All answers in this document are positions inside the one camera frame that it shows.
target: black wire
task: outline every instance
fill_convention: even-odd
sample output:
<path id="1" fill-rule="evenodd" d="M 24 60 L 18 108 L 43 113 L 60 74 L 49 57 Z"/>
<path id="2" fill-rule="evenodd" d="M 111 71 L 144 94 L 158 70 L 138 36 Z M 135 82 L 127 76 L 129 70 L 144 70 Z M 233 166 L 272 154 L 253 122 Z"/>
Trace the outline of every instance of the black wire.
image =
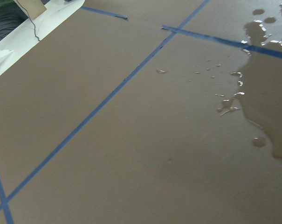
<path id="1" fill-rule="evenodd" d="M 34 35 L 35 35 L 35 37 L 37 38 L 37 40 L 40 41 L 39 37 L 36 35 L 36 26 L 35 26 L 35 24 L 33 23 L 33 21 L 32 21 L 32 19 L 31 19 L 30 15 L 29 15 L 29 12 L 20 4 L 20 2 L 19 2 L 18 0 L 16 0 L 16 1 L 17 1 L 18 4 L 20 5 L 20 7 L 22 7 L 22 8 L 27 12 L 27 15 L 28 15 L 28 17 L 29 17 L 31 23 L 32 23 L 33 26 L 34 26 Z"/>

